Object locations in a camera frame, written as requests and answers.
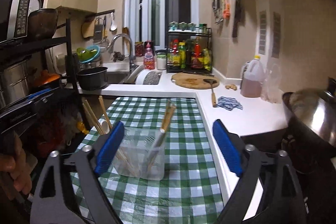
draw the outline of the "dish towel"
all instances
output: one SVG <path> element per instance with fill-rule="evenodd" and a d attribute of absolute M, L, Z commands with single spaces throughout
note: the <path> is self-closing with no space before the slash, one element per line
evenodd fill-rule
<path fill-rule="evenodd" d="M 239 103 L 235 98 L 230 97 L 219 97 L 217 105 L 229 111 L 233 110 L 235 107 L 243 110 L 241 103 Z"/>

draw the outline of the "green and white checkered tablecloth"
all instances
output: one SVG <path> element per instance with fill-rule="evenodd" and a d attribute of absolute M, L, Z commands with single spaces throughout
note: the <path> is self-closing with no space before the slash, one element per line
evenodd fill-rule
<path fill-rule="evenodd" d="M 223 210 L 215 165 L 203 121 L 194 99 L 172 98 L 172 117 L 165 149 L 165 175 L 161 181 L 118 175 L 115 168 L 99 178 L 114 210 L 124 223 L 214 223 Z M 125 126 L 160 128 L 167 99 L 120 97 L 108 108 L 111 122 Z M 78 146 L 93 144 L 93 128 Z M 73 188 L 83 216 L 91 219 L 78 174 Z"/>

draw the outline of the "microwave control panel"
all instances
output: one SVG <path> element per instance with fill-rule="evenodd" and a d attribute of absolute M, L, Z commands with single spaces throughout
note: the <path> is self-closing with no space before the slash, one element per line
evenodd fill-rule
<path fill-rule="evenodd" d="M 27 35 L 29 2 L 30 0 L 20 0 L 17 10 L 14 37 L 25 37 Z"/>

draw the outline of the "screw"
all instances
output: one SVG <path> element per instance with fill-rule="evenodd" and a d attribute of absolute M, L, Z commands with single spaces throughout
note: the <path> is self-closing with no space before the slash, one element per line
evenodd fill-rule
<path fill-rule="evenodd" d="M 279 151 L 279 155 L 280 155 L 281 157 L 286 157 L 288 154 L 287 154 L 287 152 L 286 152 L 285 150 L 280 150 L 280 151 Z"/>
<path fill-rule="evenodd" d="M 53 158 L 57 157 L 58 155 L 59 155 L 59 152 L 56 150 L 50 153 L 50 156 Z"/>
<path fill-rule="evenodd" d="M 254 146 L 254 145 L 251 145 L 251 144 L 247 144 L 247 145 L 245 146 L 245 149 L 246 149 L 247 151 L 253 151 L 253 150 L 255 150 L 255 146 Z"/>
<path fill-rule="evenodd" d="M 92 149 L 91 145 L 84 145 L 82 147 L 82 151 L 84 151 L 84 152 L 89 152 L 89 151 L 91 151 L 91 149 Z"/>

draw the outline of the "black metal rack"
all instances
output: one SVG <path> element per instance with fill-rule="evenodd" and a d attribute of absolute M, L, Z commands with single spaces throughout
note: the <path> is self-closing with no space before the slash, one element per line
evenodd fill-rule
<path fill-rule="evenodd" d="M 55 94 L 53 95 L 54 100 L 51 100 L 50 102 L 55 102 L 57 98 L 63 97 L 63 94 L 65 97 L 68 96 L 69 94 L 71 94 L 72 96 L 75 96 L 75 102 L 82 116 L 84 125 L 88 130 L 90 130 L 90 125 L 86 118 L 85 111 L 84 111 L 83 104 L 82 104 L 82 99 L 78 92 L 78 87 L 77 87 L 77 80 L 76 80 L 76 74 L 75 74 L 74 63 L 73 63 L 73 58 L 72 58 L 72 49 L 71 49 L 70 19 L 67 19 L 65 24 L 62 24 L 58 26 L 57 28 L 59 29 L 62 27 L 66 28 L 66 35 L 64 37 L 49 38 L 45 40 L 31 41 L 31 42 L 23 42 L 22 44 L 16 45 L 15 47 L 6 47 L 0 50 L 0 55 L 2 56 L 0 69 L 5 69 L 13 65 L 13 62 L 17 62 L 17 60 L 20 61 L 23 58 L 26 58 L 27 56 L 33 53 L 36 53 L 36 52 L 41 53 L 43 69 L 48 69 L 45 50 L 51 47 L 55 47 L 55 46 L 66 43 L 67 44 L 67 58 L 68 58 L 67 61 L 70 64 L 70 71 L 69 71 L 69 75 L 66 75 L 63 78 L 67 79 L 68 83 L 72 84 L 73 90 L 72 91 L 69 91 L 67 89 L 55 90 Z"/>
<path fill-rule="evenodd" d="M 174 69 L 172 68 L 172 63 L 170 62 L 170 60 L 168 59 L 168 55 L 169 55 L 169 46 L 168 48 L 168 52 L 167 52 L 167 59 L 166 59 L 166 68 L 167 68 L 167 72 L 168 73 L 177 73 L 177 72 L 183 72 L 183 71 L 196 71 L 196 72 L 202 72 L 202 73 L 212 73 L 212 68 L 213 68 L 213 54 L 212 54 L 212 29 L 211 28 L 207 28 L 207 33 L 198 33 L 198 32 L 193 32 L 193 31 L 182 31 L 182 30 L 169 30 L 168 31 L 168 37 L 176 37 L 177 39 L 179 39 L 179 41 L 182 40 L 186 40 L 187 38 L 190 37 L 204 37 L 207 38 L 207 49 L 209 52 L 209 56 L 210 56 L 210 62 L 206 65 L 203 65 L 203 68 L 200 69 L 195 69 L 195 68 L 191 68 L 192 64 L 189 63 L 181 63 L 181 65 L 185 65 L 185 68 L 177 68 Z"/>

